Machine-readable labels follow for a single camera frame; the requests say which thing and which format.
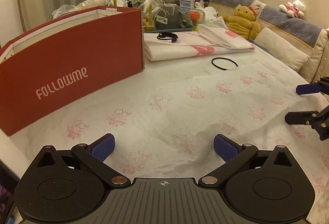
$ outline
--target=white plush toy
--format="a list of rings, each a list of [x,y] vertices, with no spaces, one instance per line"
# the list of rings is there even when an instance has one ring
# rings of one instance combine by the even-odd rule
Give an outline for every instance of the white plush toy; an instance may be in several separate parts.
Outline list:
[[[306,10],[304,4],[300,2],[299,0],[296,0],[292,4],[288,2],[288,4],[280,5],[279,6],[280,11],[288,14],[291,18],[300,18],[304,19],[304,12]]]
[[[222,27],[227,29],[226,24],[222,17],[217,17],[218,12],[212,6],[207,6],[205,8],[199,2],[195,2],[195,8],[204,11],[205,13],[205,25],[209,27]]]

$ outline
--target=blue claw pad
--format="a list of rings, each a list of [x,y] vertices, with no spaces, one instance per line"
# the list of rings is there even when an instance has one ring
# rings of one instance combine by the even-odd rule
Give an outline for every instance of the blue claw pad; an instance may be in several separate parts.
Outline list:
[[[319,93],[321,91],[322,91],[322,86],[318,83],[299,85],[296,87],[296,93],[298,95]]]
[[[91,149],[91,154],[101,162],[114,151],[115,140],[112,134],[106,134],[106,137],[102,139],[97,145]]]
[[[213,147],[215,149],[215,152],[225,162],[228,162],[239,154],[239,150],[220,135],[215,136],[215,138],[213,139]]]

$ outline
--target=metal screw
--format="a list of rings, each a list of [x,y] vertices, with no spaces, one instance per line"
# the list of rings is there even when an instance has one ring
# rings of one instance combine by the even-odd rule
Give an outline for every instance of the metal screw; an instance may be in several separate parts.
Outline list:
[[[122,185],[126,183],[128,179],[124,176],[115,176],[112,178],[112,183],[117,184],[117,185]]]
[[[201,181],[205,184],[215,184],[217,183],[217,178],[215,178],[214,176],[205,176],[201,179]]]

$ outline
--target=ribbed black plate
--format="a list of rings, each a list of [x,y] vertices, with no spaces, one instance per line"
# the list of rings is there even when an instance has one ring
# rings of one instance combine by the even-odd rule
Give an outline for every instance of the ribbed black plate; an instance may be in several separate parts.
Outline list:
[[[234,213],[216,190],[198,187],[191,178],[138,178],[110,192],[93,213],[72,224],[251,224]]]

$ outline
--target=hello kitty plush toy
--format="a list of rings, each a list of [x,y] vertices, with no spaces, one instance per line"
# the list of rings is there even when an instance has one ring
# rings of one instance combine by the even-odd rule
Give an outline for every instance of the hello kitty plush toy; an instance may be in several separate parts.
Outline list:
[[[288,4],[280,5],[280,11],[286,13],[291,18],[299,18],[304,19],[304,12],[306,10],[304,4],[299,0],[296,0],[292,4],[288,2]]]

